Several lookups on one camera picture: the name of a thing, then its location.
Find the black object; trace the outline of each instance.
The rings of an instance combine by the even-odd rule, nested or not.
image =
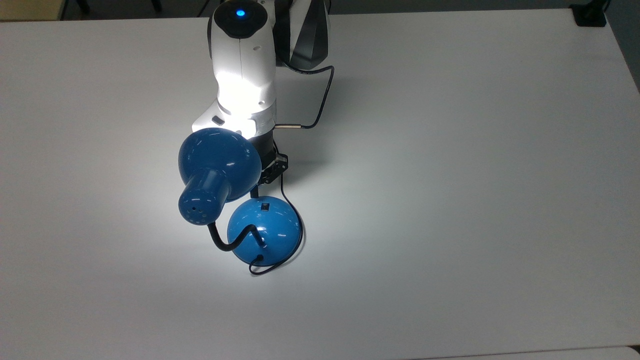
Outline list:
[[[162,11],[162,4],[160,0],[151,0],[151,4],[154,6],[154,10],[159,13]]]
[[[592,0],[587,5],[571,4],[569,8],[573,11],[573,19],[576,25],[588,28],[603,28],[607,24],[604,16],[611,0]]]
[[[288,61],[290,65],[310,70],[320,65],[329,54],[328,19],[324,0],[311,0],[298,41]]]
[[[249,139],[249,142],[258,151],[258,155],[260,155],[262,169],[266,169],[276,158],[276,153],[273,150],[273,130],[269,130],[266,134],[255,136]]]
[[[271,184],[289,168],[288,156],[276,152],[275,157],[273,164],[262,171],[259,184]]]
[[[275,0],[276,23],[273,26],[273,44],[276,50],[276,65],[283,66],[280,58],[289,58],[291,41],[291,20],[289,19],[289,9],[292,0]]]
[[[222,251],[233,251],[236,247],[238,247],[238,245],[240,245],[240,243],[244,240],[248,233],[251,233],[253,235],[258,244],[264,244],[262,238],[260,237],[260,233],[258,233],[258,229],[253,224],[249,224],[244,227],[244,229],[240,232],[240,235],[238,235],[234,241],[228,244],[222,242],[220,234],[218,233],[218,228],[216,227],[216,222],[212,222],[211,224],[207,225],[207,227],[209,228],[209,233],[211,234],[213,243],[216,244],[218,249]]]
[[[91,11],[91,8],[89,7],[89,4],[87,4],[86,0],[76,0],[76,2],[78,3],[78,6],[80,6],[80,11],[82,11],[83,14],[88,14]]]
[[[329,54],[328,19],[324,0],[311,0],[296,43],[291,43],[290,12],[292,0],[275,0],[276,24],[273,40],[276,64],[282,61],[304,70],[318,66]]]
[[[91,8],[89,7],[89,4],[86,2],[86,0],[76,0],[76,3],[78,4],[78,6],[80,6],[80,11],[82,11],[83,14],[88,15],[91,12]],[[162,11],[162,4],[160,3],[160,0],[151,0],[151,4],[154,6],[154,10],[156,12]]]
[[[229,0],[213,12],[213,21],[230,38],[250,38],[267,23],[269,15],[262,5],[252,0]],[[211,27],[209,27],[211,46]]]

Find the floor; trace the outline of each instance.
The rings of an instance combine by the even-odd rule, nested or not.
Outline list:
[[[219,0],[160,0],[155,12],[151,0],[87,0],[91,8],[83,15],[76,0],[66,0],[63,20],[151,19],[156,17],[209,17]],[[331,13],[446,12],[567,8],[586,0],[332,0]],[[640,1],[612,0],[607,11],[620,49],[640,91]]]

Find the power cord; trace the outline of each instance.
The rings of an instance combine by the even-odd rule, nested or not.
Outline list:
[[[276,142],[273,142],[273,147],[276,150],[277,154],[280,154],[280,151],[278,150],[278,146],[276,145]],[[264,256],[262,255],[258,255],[255,257],[255,259],[249,264],[249,272],[253,275],[263,275],[266,274],[270,271],[275,270],[276,268],[278,268],[280,265],[286,263],[289,259],[291,259],[291,257],[298,251],[298,248],[300,248],[300,244],[302,244],[302,238],[304,237],[304,233],[305,233],[305,227],[302,224],[302,217],[300,216],[300,213],[298,213],[298,209],[296,209],[295,206],[293,206],[293,204],[291,203],[291,201],[289,200],[289,198],[286,196],[286,194],[284,193],[284,174],[280,174],[280,193],[282,194],[282,197],[287,201],[287,203],[289,204],[289,206],[293,209],[293,211],[296,213],[296,217],[298,218],[298,223],[300,224],[300,236],[298,237],[298,242],[296,243],[295,248],[293,248],[293,251],[291,252],[291,254],[289,254],[289,256],[287,256],[286,258],[284,258],[283,260],[278,261],[277,263],[271,265],[271,267],[269,267],[267,270],[263,270],[261,272],[256,272],[253,271],[253,267],[255,266],[255,264],[259,261],[262,261],[264,259]]]
[[[327,95],[329,95],[329,89],[331,88],[331,82],[333,81],[333,73],[335,72],[335,67],[333,67],[333,65],[329,65],[327,67],[323,67],[323,68],[317,69],[317,70],[301,70],[301,69],[298,69],[296,67],[293,67],[291,64],[287,63],[286,61],[284,61],[280,57],[278,57],[278,58],[280,59],[280,61],[282,61],[282,63],[287,68],[289,68],[290,70],[292,70],[294,72],[297,72],[298,74],[314,75],[314,74],[320,74],[321,72],[325,72],[327,70],[331,71],[331,74],[329,75],[329,81],[327,81],[327,83],[326,83],[326,89],[324,90],[322,103],[320,104],[320,109],[318,110],[318,115],[316,117],[316,121],[314,121],[313,124],[311,124],[311,125],[276,124],[276,126],[274,127],[274,129],[313,129],[318,124],[318,121],[320,120],[320,117],[322,116],[322,110],[324,109],[324,104],[326,102],[326,97],[327,97]]]

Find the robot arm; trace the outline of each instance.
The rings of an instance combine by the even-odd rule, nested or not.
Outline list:
[[[286,262],[303,238],[300,215],[287,200],[259,196],[257,185],[270,183],[287,168],[286,155],[275,151],[275,72],[278,64],[302,74],[331,69],[318,117],[322,114],[333,67],[307,71],[328,53],[328,16],[323,0],[228,0],[209,19],[209,51],[218,82],[215,101],[194,123],[178,157],[185,189],[181,215],[206,225],[216,246],[233,251],[254,275]],[[216,228],[226,202],[249,191],[223,243]],[[245,241],[252,234],[254,241]],[[262,272],[253,267],[270,266]]]
[[[222,3],[208,29],[218,94],[192,130],[222,127],[254,145],[271,143],[276,64],[286,61],[303,70],[317,66],[328,54],[328,30],[323,0]],[[261,157],[269,151],[265,146],[256,148]]]

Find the blue desk lamp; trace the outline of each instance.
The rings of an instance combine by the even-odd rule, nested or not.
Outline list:
[[[233,251],[245,263],[275,268],[287,261],[300,246],[300,217],[287,202],[276,197],[252,196],[231,216],[224,243],[216,220],[226,202],[257,189],[262,172],[255,147],[241,135],[210,127],[189,135],[178,157],[185,189],[178,201],[182,217],[195,225],[206,225],[216,246]],[[245,238],[251,234],[253,241]]]

